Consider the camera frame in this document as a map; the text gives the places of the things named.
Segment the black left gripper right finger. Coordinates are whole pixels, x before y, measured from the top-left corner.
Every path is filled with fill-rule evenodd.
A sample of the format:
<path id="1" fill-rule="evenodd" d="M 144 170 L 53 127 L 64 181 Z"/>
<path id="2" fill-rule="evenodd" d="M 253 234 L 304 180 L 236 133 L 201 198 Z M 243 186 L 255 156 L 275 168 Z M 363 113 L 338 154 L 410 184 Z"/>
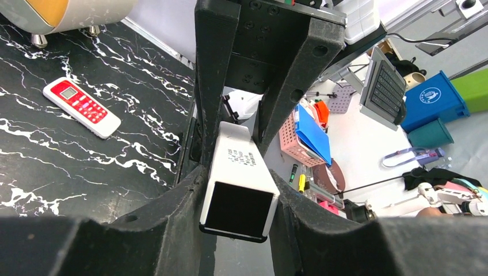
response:
<path id="1" fill-rule="evenodd" d="M 271 173 L 279 201 L 269 232 L 276 275 L 486 275 L 480 217 L 336 216 Z"/>

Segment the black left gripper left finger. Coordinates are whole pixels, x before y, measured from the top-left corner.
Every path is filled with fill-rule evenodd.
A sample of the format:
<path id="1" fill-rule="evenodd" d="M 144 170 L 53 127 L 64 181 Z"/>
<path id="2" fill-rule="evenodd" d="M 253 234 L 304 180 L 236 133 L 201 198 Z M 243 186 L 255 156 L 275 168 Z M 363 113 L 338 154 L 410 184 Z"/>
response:
<path id="1" fill-rule="evenodd" d="M 207 170 L 113 223 L 81 217 L 1 218 L 2 275 L 197 275 Z"/>

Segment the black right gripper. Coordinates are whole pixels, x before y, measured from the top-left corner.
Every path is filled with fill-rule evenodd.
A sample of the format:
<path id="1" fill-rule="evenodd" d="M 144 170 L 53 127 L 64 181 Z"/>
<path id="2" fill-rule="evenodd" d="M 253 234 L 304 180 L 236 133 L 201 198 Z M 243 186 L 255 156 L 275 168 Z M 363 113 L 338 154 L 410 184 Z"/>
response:
<path id="1" fill-rule="evenodd" d="M 333 1 L 197 1 L 195 97 L 209 167 L 224 85 L 264 94 L 255 137 L 264 156 L 287 117 L 342 50 L 347 17 Z"/>

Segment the long white remote control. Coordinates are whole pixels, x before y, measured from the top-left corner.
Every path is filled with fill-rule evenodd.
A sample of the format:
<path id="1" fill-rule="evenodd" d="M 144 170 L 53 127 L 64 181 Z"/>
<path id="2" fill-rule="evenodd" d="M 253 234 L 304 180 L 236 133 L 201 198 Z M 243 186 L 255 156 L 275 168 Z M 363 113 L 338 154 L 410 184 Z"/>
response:
<path id="1" fill-rule="evenodd" d="M 202 232 L 263 243 L 280 192 L 249 129 L 222 121 L 199 219 Z"/>

